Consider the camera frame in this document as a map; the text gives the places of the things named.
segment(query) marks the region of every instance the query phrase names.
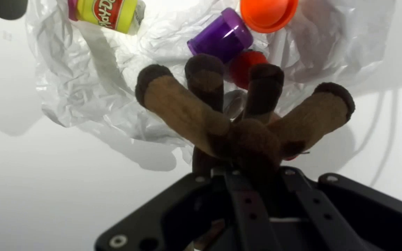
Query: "black plastic mount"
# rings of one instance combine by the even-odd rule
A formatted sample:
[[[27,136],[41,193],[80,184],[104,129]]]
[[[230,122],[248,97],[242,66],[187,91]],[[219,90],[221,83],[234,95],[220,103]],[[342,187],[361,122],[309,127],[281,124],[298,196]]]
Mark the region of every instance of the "black plastic mount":
[[[268,191],[240,173],[187,175],[103,233],[96,251],[181,251],[212,222],[209,251],[402,251],[402,202],[339,175],[281,168]]]

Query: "transparent plastic bag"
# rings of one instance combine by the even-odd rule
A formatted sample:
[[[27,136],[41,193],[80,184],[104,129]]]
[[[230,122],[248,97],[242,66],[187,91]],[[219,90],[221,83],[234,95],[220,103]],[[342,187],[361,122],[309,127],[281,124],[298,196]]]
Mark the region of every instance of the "transparent plastic bag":
[[[147,64],[167,66],[185,84],[185,42],[238,0],[143,0],[136,35],[124,35],[68,20],[67,0],[34,0],[26,18],[37,59],[36,90],[41,109],[71,127],[96,123],[134,140],[191,147],[134,97],[138,73]],[[308,87],[323,81],[343,85],[374,71],[382,62],[393,0],[302,0],[280,32],[254,32],[252,49],[286,73],[280,113],[298,103]],[[226,97],[237,101],[234,85]]]

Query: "orange cap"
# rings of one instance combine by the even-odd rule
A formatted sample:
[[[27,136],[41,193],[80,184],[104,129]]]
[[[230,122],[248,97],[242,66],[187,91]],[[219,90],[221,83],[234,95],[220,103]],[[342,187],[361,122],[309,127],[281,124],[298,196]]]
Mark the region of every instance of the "orange cap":
[[[241,0],[241,16],[251,30],[270,34],[288,23],[297,7],[298,0]]]

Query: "bottle label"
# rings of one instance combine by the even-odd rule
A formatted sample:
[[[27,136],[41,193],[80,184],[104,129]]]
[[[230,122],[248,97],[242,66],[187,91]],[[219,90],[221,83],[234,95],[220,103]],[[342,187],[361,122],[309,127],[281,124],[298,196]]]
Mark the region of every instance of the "bottle label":
[[[117,17],[122,0],[96,0],[93,4],[94,17],[100,27],[115,30]]]

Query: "red object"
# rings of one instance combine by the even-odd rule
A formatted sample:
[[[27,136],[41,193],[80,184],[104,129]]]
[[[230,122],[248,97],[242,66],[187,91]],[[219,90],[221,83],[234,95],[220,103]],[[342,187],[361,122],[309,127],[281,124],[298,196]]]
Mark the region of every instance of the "red object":
[[[231,81],[242,90],[248,90],[249,70],[258,64],[266,64],[266,57],[255,50],[247,50],[237,56],[228,67],[228,76]]]
[[[241,16],[247,27],[261,34],[272,34],[294,17],[298,0],[241,0]]]

